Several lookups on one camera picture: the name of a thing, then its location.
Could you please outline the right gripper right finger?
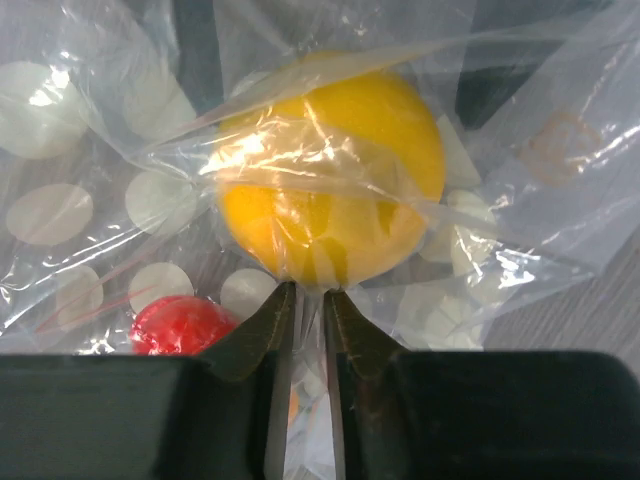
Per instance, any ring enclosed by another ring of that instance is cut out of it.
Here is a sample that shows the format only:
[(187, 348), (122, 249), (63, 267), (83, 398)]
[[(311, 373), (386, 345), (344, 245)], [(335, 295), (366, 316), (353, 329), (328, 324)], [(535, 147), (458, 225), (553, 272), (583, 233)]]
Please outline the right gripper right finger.
[(323, 299), (340, 479), (635, 479), (639, 384), (593, 351), (404, 348)]

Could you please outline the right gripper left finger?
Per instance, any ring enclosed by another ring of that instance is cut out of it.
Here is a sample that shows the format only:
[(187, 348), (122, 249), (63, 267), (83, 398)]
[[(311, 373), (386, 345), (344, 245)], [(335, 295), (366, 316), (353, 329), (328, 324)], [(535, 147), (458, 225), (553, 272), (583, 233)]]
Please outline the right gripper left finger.
[(296, 288), (196, 356), (5, 355), (5, 479), (280, 479)]

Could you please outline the small red fake fruit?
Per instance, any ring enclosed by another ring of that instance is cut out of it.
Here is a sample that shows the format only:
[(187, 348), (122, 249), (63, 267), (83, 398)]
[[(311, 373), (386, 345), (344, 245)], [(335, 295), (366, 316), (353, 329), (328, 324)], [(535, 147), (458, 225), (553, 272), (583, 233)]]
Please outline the small red fake fruit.
[(166, 296), (137, 314), (130, 330), (132, 351), (138, 355), (195, 355), (236, 325), (227, 310), (208, 299)]

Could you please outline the yellow green fake mango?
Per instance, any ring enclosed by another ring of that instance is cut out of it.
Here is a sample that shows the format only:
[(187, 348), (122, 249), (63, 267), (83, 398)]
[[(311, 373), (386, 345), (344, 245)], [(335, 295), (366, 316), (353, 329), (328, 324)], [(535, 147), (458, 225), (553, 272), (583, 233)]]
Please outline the yellow green fake mango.
[(280, 278), (360, 283), (405, 260), (441, 199), (437, 122), (400, 74), (378, 70), (224, 120), (218, 206), (236, 243)]

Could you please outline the clear zip top bag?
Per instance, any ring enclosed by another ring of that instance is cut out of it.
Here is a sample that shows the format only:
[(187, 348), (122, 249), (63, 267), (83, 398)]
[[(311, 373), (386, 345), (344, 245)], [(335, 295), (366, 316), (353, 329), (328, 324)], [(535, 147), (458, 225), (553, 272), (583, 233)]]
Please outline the clear zip top bag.
[(638, 225), (635, 1), (5, 1), (1, 475), (635, 479)]

